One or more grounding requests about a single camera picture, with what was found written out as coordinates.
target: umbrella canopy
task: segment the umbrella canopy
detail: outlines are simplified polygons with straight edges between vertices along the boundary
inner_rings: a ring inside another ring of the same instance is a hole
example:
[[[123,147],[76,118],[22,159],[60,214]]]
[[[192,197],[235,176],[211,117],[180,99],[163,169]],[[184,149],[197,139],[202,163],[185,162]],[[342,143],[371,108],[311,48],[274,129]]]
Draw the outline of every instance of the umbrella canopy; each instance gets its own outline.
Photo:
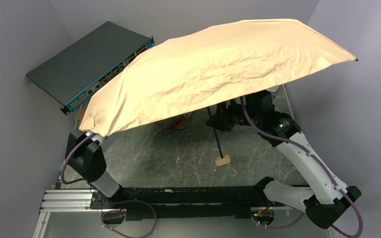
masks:
[[[140,54],[93,95],[79,129],[109,136],[355,59],[294,19],[212,26]]]

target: black metal rod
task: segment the black metal rod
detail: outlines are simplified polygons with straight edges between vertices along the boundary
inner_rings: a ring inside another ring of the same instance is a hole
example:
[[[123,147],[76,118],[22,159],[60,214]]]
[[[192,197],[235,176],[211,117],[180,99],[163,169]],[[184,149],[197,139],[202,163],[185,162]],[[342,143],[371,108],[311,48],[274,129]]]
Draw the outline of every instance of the black metal rod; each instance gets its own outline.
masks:
[[[208,109],[209,118],[211,118],[212,117],[211,110],[209,109],[209,107],[207,107],[207,109]],[[212,128],[212,129],[214,130],[215,140],[217,141],[217,146],[218,146],[218,151],[220,152],[220,156],[221,158],[224,158],[223,152],[221,151],[220,140],[218,140],[217,130],[215,128]]]

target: gray marble tabletop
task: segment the gray marble tabletop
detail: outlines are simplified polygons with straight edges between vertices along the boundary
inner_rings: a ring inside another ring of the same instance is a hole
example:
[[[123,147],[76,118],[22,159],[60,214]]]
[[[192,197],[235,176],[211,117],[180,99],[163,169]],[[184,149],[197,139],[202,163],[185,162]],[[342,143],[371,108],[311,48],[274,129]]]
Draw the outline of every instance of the gray marble tabletop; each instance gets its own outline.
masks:
[[[282,86],[273,93],[275,109],[290,114]],[[107,171],[124,187],[182,187],[254,185],[265,176],[289,185],[306,185],[306,181],[277,149],[263,140],[251,127],[235,126],[231,132],[217,132],[224,155],[231,167],[216,166],[220,156],[212,128],[205,126],[207,110],[194,113],[184,129],[166,135],[175,119],[167,119],[107,138],[102,148]],[[69,180],[79,175],[66,170]],[[78,182],[62,188],[85,188]]]

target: red wire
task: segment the red wire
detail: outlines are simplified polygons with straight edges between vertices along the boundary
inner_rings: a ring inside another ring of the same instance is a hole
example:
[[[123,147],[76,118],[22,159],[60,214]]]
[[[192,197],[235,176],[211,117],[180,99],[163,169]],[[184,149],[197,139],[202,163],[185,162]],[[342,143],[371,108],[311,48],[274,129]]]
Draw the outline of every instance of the red wire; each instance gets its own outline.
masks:
[[[268,203],[268,206],[267,206],[265,209],[260,210],[259,213],[268,211],[268,209],[269,209],[271,206],[272,206],[272,202],[270,201],[270,202]]]

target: beige umbrella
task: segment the beige umbrella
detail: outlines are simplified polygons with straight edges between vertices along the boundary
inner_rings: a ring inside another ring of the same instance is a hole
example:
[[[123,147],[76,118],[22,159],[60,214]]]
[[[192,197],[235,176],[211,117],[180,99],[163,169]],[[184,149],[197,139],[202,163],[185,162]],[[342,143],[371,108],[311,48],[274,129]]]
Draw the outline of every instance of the beige umbrella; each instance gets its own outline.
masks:
[[[140,54],[91,98],[79,129],[109,136],[355,59],[294,19],[212,26]]]

